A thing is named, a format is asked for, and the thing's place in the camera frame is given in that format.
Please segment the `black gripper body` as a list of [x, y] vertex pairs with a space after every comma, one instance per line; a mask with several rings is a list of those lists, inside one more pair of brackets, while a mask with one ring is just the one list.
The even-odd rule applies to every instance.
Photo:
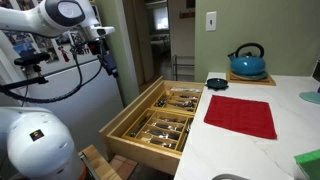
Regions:
[[96, 41], [90, 41], [88, 47], [93, 55], [96, 55], [100, 64], [106, 70], [109, 76], [117, 78], [119, 76], [117, 72], [117, 65], [113, 56], [109, 53], [109, 47], [104, 40], [98, 39]]

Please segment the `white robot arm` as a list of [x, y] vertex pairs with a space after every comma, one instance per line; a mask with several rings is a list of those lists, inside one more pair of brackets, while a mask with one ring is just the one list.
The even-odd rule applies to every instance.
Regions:
[[[34, 8], [19, 11], [0, 9], [0, 28], [55, 38], [73, 28], [84, 35], [84, 44], [99, 59], [109, 75], [118, 75], [117, 66], [104, 41], [115, 31], [97, 20], [88, 0], [42, 0]], [[15, 94], [17, 87], [45, 84], [43, 76], [7, 84], [1, 92], [29, 102], [29, 107], [1, 107], [1, 140], [8, 159], [30, 180], [84, 180], [87, 167], [79, 158], [69, 129], [53, 114], [42, 108], [42, 99]]]

